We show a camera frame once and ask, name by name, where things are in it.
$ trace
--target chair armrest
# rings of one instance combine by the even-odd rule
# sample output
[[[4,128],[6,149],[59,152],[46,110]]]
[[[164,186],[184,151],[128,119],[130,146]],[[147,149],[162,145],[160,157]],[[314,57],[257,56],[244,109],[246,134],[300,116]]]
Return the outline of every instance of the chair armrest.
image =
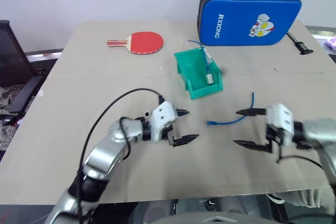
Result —
[[[10,113],[24,113],[32,96],[38,91],[45,76],[33,76],[27,84],[21,89],[14,101],[8,108]]]

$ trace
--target beige table surface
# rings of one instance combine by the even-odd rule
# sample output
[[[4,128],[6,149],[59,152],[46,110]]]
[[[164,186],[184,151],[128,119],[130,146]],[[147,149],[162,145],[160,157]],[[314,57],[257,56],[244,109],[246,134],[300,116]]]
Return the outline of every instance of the beige table surface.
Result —
[[[281,102],[297,120],[336,118],[335,64],[302,23],[292,32],[315,53],[302,56],[288,38],[267,47],[208,48],[224,68],[224,91],[191,101],[176,73],[173,53],[194,47],[194,23],[87,22],[78,27],[35,98],[0,163],[0,204],[55,204],[72,182],[85,137],[102,110],[120,94],[154,88],[177,108],[191,113],[175,125],[176,134],[200,137],[178,148],[167,142],[139,143],[122,162],[102,202],[240,195],[325,187],[320,169],[301,160],[275,163],[277,154],[242,148],[232,140],[265,142],[262,116],[231,126],[207,127],[206,120],[228,121],[235,111]],[[136,30],[162,34],[158,53],[136,56],[107,48]],[[139,92],[121,100],[98,124],[88,150],[120,116],[153,110],[157,97]],[[315,151],[290,148],[318,161]]]

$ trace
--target green plastic bin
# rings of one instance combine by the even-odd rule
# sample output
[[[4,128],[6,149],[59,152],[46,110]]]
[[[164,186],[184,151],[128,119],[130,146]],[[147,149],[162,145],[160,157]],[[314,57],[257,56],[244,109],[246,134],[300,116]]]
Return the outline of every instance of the green plastic bin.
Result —
[[[185,90],[191,99],[203,97],[223,90],[221,71],[214,61],[209,65],[214,83],[206,82],[205,59],[202,48],[175,53],[177,72],[181,75]]]

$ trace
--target wooden paddle handle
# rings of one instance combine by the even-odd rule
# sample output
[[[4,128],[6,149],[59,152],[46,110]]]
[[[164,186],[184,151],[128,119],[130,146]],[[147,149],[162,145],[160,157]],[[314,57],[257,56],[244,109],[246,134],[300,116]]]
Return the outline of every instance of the wooden paddle handle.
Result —
[[[107,41],[107,45],[109,47],[120,47],[127,45],[127,40],[117,40],[117,39],[109,39]]]

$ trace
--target ping pong paddle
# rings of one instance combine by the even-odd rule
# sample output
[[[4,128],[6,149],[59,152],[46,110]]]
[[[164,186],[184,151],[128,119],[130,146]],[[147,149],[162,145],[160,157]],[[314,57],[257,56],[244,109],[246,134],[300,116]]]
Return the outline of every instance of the ping pong paddle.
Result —
[[[152,31],[139,31],[131,34],[126,40],[108,40],[109,47],[124,46],[132,54],[149,55],[163,47],[162,37]]]

